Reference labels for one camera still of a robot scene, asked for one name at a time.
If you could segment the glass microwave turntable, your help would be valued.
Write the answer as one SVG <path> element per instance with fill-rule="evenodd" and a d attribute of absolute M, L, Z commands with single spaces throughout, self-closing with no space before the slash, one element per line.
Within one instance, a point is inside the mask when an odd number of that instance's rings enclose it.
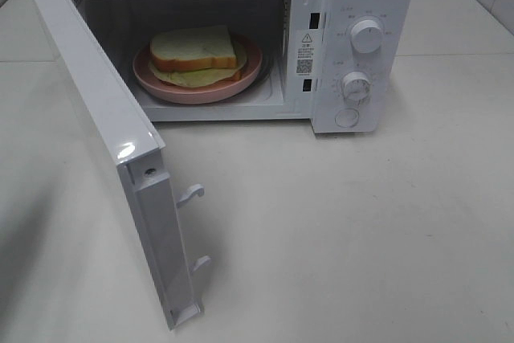
<path fill-rule="evenodd" d="M 255 86 L 261 87 L 265 84 L 271 76 L 271 72 L 275 65 L 275 55 L 270 52 L 266 52 L 263 54 L 263 60 L 261 63 L 261 67 L 259 70 L 259 74 L 255 79 Z"/>

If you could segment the white microwave oven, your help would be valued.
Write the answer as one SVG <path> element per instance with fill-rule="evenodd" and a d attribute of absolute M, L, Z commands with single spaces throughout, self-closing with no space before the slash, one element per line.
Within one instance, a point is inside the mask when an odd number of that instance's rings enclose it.
<path fill-rule="evenodd" d="M 316 133 L 375 130 L 410 0 L 72 0 L 149 121 L 309 120 Z M 378 18 L 381 47 L 357 53 L 349 28 Z M 225 25 L 262 53 L 275 55 L 268 81 L 207 104 L 178 104 L 149 94 L 137 81 L 133 59 L 160 32 Z M 342 78 L 364 72 L 369 97 L 346 100 Z M 344 108 L 359 112 L 352 128 L 335 124 Z"/>

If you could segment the white microwave knob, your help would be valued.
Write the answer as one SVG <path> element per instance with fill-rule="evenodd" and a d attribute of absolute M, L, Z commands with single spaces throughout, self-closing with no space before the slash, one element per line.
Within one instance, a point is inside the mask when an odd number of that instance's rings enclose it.
<path fill-rule="evenodd" d="M 349 28 L 349 38 L 353 49 L 359 54 L 370 54 L 381 47 L 384 27 L 378 18 L 358 19 Z"/>
<path fill-rule="evenodd" d="M 371 80 L 361 71 L 352 71 L 342 78 L 342 92 L 346 100 L 361 102 L 369 97 Z"/>

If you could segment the pink round plate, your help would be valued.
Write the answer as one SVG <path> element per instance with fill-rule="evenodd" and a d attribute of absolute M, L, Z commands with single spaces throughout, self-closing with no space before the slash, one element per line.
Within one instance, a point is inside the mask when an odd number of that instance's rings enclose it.
<path fill-rule="evenodd" d="M 175 83 L 158 79 L 150 70 L 149 45 L 141 48 L 133 59 L 133 72 L 140 86 L 161 100 L 178 104 L 207 104 L 225 100 L 246 90 L 257 78 L 263 64 L 262 50 L 248 38 L 234 35 L 235 46 L 244 49 L 247 61 L 239 70 L 239 79 L 218 80 L 200 88 L 185 88 Z"/>

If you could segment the white lower microwave knob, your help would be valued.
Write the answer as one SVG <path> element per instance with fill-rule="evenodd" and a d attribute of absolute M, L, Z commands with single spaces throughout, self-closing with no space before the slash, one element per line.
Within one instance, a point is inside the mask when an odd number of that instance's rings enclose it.
<path fill-rule="evenodd" d="M 352 71 L 342 78 L 342 92 L 346 100 L 361 102 L 369 97 L 371 80 L 361 71 Z"/>

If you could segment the white upper microwave knob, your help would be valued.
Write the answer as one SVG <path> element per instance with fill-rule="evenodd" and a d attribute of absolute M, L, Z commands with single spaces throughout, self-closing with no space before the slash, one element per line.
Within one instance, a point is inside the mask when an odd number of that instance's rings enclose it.
<path fill-rule="evenodd" d="M 353 49 L 359 54 L 370 54 L 381 47 L 384 27 L 378 18 L 358 19 L 349 28 L 349 38 Z"/>

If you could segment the toast sandwich with lettuce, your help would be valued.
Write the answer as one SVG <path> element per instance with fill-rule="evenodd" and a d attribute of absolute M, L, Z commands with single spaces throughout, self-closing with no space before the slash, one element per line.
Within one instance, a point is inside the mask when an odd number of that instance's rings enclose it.
<path fill-rule="evenodd" d="M 159 80 L 184 88 L 239 80 L 247 63 L 246 49 L 225 25 L 160 33 L 151 39 L 149 54 L 149 70 Z"/>

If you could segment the white microwave door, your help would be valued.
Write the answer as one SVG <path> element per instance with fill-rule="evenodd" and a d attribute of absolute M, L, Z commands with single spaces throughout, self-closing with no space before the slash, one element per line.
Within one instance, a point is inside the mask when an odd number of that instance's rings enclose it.
<path fill-rule="evenodd" d="M 201 197 L 200 184 L 175 196 L 165 142 L 97 42 L 72 0 L 34 0 L 67 94 L 105 185 L 132 217 L 170 329 L 198 315 L 193 276 L 211 261 L 186 257 L 179 209 Z"/>

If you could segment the round door release button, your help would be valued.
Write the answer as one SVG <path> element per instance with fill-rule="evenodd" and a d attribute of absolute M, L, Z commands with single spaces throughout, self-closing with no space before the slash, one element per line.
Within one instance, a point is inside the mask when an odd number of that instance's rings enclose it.
<path fill-rule="evenodd" d="M 359 112 L 354 108 L 344 108 L 336 114 L 334 120 L 341 128 L 352 128 L 359 121 Z"/>

